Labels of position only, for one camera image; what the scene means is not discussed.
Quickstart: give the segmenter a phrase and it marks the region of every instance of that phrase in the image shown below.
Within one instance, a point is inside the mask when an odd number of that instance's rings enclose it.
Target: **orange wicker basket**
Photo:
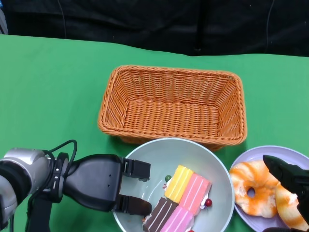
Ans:
[[[98,126],[124,142],[183,138],[211,150],[247,137],[241,79],[230,72],[120,66],[109,80]]]

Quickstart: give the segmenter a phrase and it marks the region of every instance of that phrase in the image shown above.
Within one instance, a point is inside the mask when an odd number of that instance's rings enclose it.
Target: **red candy decoration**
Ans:
[[[212,205],[212,200],[208,198],[208,199],[205,201],[205,206],[206,206],[206,207],[210,207],[211,205]]]

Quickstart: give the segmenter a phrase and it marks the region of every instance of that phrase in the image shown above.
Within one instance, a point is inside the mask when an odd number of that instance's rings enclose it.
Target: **donut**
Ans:
[[[276,187],[276,205],[281,219],[289,228],[302,231],[309,229],[309,225],[297,209],[297,195],[290,193],[280,183]]]
[[[252,216],[271,218],[277,214],[275,190],[278,180],[269,173],[262,160],[238,163],[230,169],[235,203]],[[253,188],[255,195],[248,196]]]

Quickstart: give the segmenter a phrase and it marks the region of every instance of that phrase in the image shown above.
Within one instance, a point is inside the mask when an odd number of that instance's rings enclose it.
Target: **basket rim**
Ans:
[[[147,130],[137,130],[137,129],[125,129],[119,127],[113,127],[108,125],[106,122],[107,116],[107,106],[109,104],[109,99],[112,95],[112,90],[114,88],[114,83],[116,78],[119,76],[120,73],[127,69],[149,69],[159,71],[160,69],[164,69],[165,72],[167,71],[181,71],[181,72],[201,72],[201,73],[214,73],[214,74],[223,74],[229,75],[230,77],[234,78],[236,82],[237,92],[238,92],[238,108],[239,108],[239,117],[240,117],[240,133],[238,136],[207,136],[207,135],[200,135],[194,133],[169,133],[169,132],[162,132],[162,131],[147,131]],[[217,144],[217,145],[237,145],[242,143],[248,134],[247,128],[247,119],[246,119],[246,110],[245,110],[245,100],[244,100],[244,91],[243,85],[240,77],[233,72],[228,71],[215,71],[215,70],[199,70],[199,69],[186,69],[186,68],[169,68],[169,67],[156,67],[156,66],[140,66],[140,65],[122,65],[115,68],[111,74],[111,77],[108,81],[108,86],[106,88],[101,108],[99,111],[98,116],[98,127],[106,134],[113,135],[113,136],[120,136],[120,137],[130,137],[130,138],[144,138],[144,139],[159,139],[162,137],[165,138],[183,138],[189,139],[194,142],[198,143],[208,143],[208,144]]]

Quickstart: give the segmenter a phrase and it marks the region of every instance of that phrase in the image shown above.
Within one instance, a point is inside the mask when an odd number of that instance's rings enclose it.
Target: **green surface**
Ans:
[[[127,155],[135,145],[97,127],[109,75],[123,64],[226,70],[241,77],[249,135],[245,143],[216,152],[227,169],[242,152],[260,145],[309,155],[308,58],[187,57],[111,43],[5,35],[0,35],[0,154],[16,146],[51,149],[76,139],[77,159],[93,153]],[[16,212],[17,232],[26,224],[26,203]],[[50,227],[52,232],[120,231],[112,213],[83,208],[67,197],[53,206]],[[226,231],[250,228],[235,212]]]

